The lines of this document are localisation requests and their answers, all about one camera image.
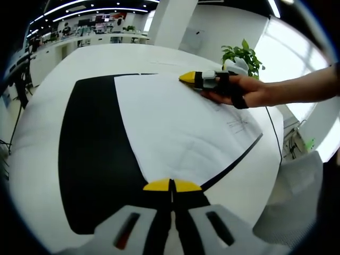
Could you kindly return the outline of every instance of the round table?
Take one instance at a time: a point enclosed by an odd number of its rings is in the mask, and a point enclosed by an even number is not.
[[[24,111],[10,158],[10,194],[33,234],[51,252],[78,247],[92,235],[75,234],[67,222],[58,179],[58,146],[67,102],[78,80],[124,73],[219,70],[220,65],[179,50],[150,45],[97,45],[79,48],[46,77]],[[269,107],[279,141],[283,118]],[[253,227],[273,189],[279,168],[277,140],[266,109],[249,109],[263,137],[242,161],[205,191]]]

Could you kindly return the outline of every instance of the potted plant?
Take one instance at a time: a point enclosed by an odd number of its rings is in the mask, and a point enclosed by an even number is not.
[[[247,63],[249,70],[248,70],[248,76],[254,77],[256,79],[259,79],[259,69],[262,65],[262,62],[260,62],[255,54],[255,51],[251,48],[249,48],[249,45],[245,39],[242,41],[242,48],[240,47],[232,47],[232,46],[222,46],[222,51],[224,52],[224,55],[222,57],[222,69],[224,69],[224,62],[226,60],[234,61],[235,57],[239,57],[245,60]]]
[[[129,25],[127,28],[126,28],[127,31],[135,31],[136,30],[136,27],[134,25]]]

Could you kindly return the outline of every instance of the paper sheet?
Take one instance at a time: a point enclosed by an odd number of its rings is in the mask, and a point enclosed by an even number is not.
[[[177,75],[115,78],[130,145],[148,182],[202,185],[237,160],[261,135],[248,110],[218,105]]]

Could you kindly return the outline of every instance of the person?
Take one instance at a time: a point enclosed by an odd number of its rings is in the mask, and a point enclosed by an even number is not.
[[[71,32],[71,28],[69,27],[69,23],[66,22],[65,27],[64,27],[63,32],[62,32],[63,36],[69,36],[70,32]]]
[[[243,98],[248,107],[318,102],[340,95],[339,66],[335,64],[300,78],[281,82],[264,83],[243,75],[230,76],[229,81],[238,84],[246,92]],[[229,97],[206,91],[201,95],[220,104],[232,105]]]
[[[123,30],[123,26],[124,26],[123,16],[120,16],[117,20],[115,20],[112,32],[121,33]],[[116,43],[121,43],[121,42],[122,42],[121,37],[113,37],[112,43],[116,44]]]

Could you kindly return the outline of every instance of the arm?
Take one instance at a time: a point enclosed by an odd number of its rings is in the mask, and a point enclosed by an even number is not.
[[[270,85],[268,93],[273,105],[318,102],[340,94],[340,82],[335,66],[293,80],[268,85]]]
[[[317,102],[340,95],[337,68],[333,65],[300,78],[273,83],[241,75],[230,76],[229,80],[246,91],[244,100],[248,107]],[[203,92],[202,95],[218,103],[232,105],[230,98],[212,92]]]

